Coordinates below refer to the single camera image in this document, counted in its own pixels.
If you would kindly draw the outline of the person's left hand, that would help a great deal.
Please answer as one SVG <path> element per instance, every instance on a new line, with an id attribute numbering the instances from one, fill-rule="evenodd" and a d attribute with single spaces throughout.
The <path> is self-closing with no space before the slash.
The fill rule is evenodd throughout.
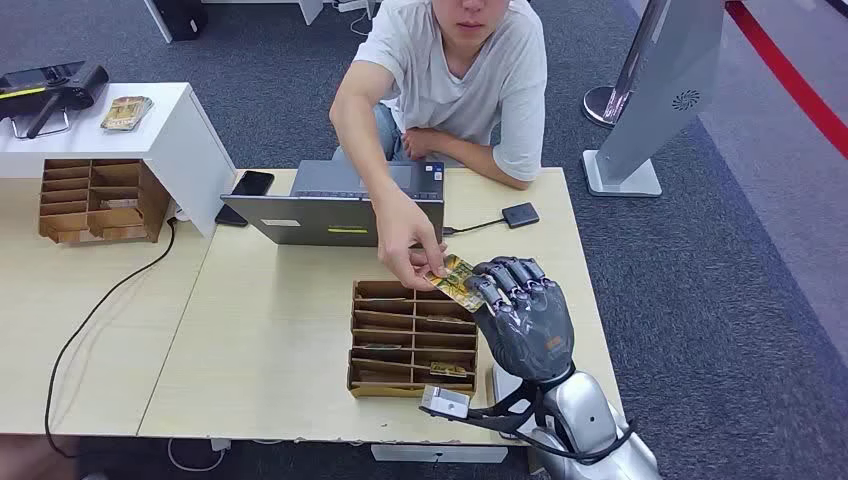
<path id="1" fill-rule="evenodd" d="M 439 133 L 432 129 L 410 128 L 402 134 L 402 144 L 411 160 L 422 160 L 434 151 Z"/>

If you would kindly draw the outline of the person's right hand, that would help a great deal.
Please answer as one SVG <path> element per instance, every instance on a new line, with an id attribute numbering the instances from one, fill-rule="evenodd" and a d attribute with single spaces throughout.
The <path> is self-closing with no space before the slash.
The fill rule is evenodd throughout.
<path id="1" fill-rule="evenodd" d="M 428 273 L 445 274 L 447 246 L 437 241 L 424 212 L 397 187 L 381 188 L 372 198 L 378 230 L 378 258 L 407 288 L 434 290 Z"/>

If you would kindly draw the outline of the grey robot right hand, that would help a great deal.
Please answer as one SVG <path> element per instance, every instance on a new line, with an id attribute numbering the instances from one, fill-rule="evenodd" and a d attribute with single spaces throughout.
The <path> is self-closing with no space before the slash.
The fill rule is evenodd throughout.
<path id="1" fill-rule="evenodd" d="M 481 262 L 464 285 L 483 299 L 473 319 L 507 373 L 547 383 L 573 372 L 575 334 L 565 295 L 535 259 Z"/>

